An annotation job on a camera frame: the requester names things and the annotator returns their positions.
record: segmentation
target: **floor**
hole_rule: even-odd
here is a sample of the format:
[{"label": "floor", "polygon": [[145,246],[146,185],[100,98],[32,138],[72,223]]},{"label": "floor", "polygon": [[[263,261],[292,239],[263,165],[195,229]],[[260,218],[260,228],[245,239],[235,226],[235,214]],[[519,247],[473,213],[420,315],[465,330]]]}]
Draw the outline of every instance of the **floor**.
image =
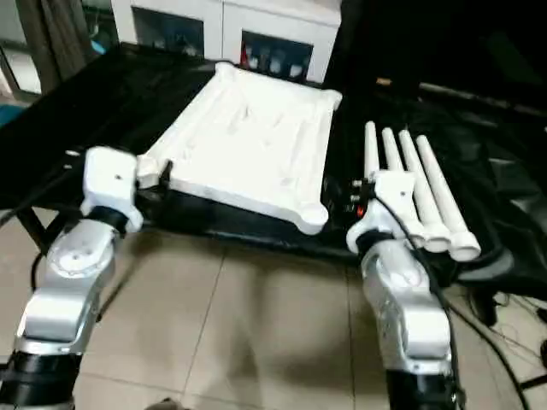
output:
[{"label": "floor", "polygon": [[[8,355],[36,248],[15,220],[0,249],[0,355]],[[96,327],[75,388],[79,410],[140,410],[166,397],[196,410],[389,408],[373,317],[352,271],[146,232],[121,245],[105,294],[117,283],[126,286]],[[449,295],[466,306],[461,289]],[[511,300],[497,327],[532,350],[498,337],[519,378],[544,372],[533,355],[547,326],[527,303]],[[488,347],[459,321],[456,333],[468,408],[519,408]],[[546,388],[526,395],[533,409],[547,408]]]}]

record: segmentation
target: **white cabinet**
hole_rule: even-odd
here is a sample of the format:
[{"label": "white cabinet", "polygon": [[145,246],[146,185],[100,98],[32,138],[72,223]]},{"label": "white cabinet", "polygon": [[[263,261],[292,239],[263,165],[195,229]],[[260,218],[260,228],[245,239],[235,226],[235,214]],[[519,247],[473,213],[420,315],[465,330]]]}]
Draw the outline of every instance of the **white cabinet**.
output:
[{"label": "white cabinet", "polygon": [[112,10],[121,42],[222,58],[221,0],[112,0]]},{"label": "white cabinet", "polygon": [[[282,77],[303,73],[321,83],[340,21],[340,0],[224,0],[222,55],[235,63],[248,60],[251,68],[262,65],[258,71],[268,74],[285,66]],[[291,56],[297,57],[287,61]]]},{"label": "white cabinet", "polygon": [[112,0],[120,41],[321,83],[342,0]]}]

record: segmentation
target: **white tube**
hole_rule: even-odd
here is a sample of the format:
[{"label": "white tube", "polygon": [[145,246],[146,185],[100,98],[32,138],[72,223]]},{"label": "white tube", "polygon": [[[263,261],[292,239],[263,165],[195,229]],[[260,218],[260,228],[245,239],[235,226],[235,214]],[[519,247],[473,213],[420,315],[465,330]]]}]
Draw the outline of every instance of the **white tube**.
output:
[{"label": "white tube", "polygon": [[410,133],[406,130],[399,132],[399,141],[407,168],[415,176],[414,199],[421,223],[428,234],[425,248],[430,252],[444,252],[450,246],[450,232],[444,226],[441,215],[438,213],[437,204],[427,183]]},{"label": "white tube", "polygon": [[433,195],[435,195],[438,209],[451,233],[450,256],[454,261],[472,261],[480,255],[480,246],[477,238],[469,231],[465,220],[463,220],[462,213],[450,191],[450,187],[444,178],[443,171],[438,165],[437,158],[426,136],[420,135],[416,139],[416,144],[418,145]]},{"label": "white tube", "polygon": [[[387,167],[390,171],[404,172],[403,162],[399,155],[399,149],[393,136],[391,128],[384,128],[382,130],[382,140],[384,141],[385,158],[387,160]],[[405,215],[401,215],[404,224],[412,236],[413,242],[418,248],[423,247],[426,244],[426,230],[424,226],[418,220],[418,214],[412,198],[409,198],[408,210]]]},{"label": "white tube", "polygon": [[372,174],[378,170],[379,158],[376,125],[372,121],[369,121],[365,124],[365,179],[371,179]]}]

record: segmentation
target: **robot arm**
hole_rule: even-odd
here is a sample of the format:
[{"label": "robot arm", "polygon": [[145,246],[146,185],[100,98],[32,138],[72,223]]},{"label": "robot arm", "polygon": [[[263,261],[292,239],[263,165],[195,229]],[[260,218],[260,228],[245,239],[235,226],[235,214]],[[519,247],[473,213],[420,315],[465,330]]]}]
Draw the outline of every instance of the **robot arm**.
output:
[{"label": "robot arm", "polygon": [[115,244],[140,229],[134,207],[137,160],[98,147],[85,159],[85,218],[53,243],[44,283],[27,303],[3,372],[0,403],[14,407],[74,407],[79,364],[114,274]]},{"label": "robot arm", "polygon": [[362,256],[363,290],[377,322],[392,410],[454,410],[459,398],[452,371],[450,323],[430,291],[425,268],[408,247],[396,213],[412,197],[403,175],[380,171],[374,192],[363,190],[365,216],[348,231],[348,248]]}]

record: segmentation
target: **white plastic tray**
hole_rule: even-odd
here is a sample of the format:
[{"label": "white plastic tray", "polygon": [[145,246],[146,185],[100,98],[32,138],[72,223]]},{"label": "white plastic tray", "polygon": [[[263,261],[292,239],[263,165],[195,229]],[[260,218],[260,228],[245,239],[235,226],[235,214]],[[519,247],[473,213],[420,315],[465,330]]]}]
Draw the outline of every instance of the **white plastic tray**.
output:
[{"label": "white plastic tray", "polygon": [[332,112],[342,96],[216,65],[215,76],[139,158],[142,187],[167,160],[170,188],[293,222],[314,235]]}]

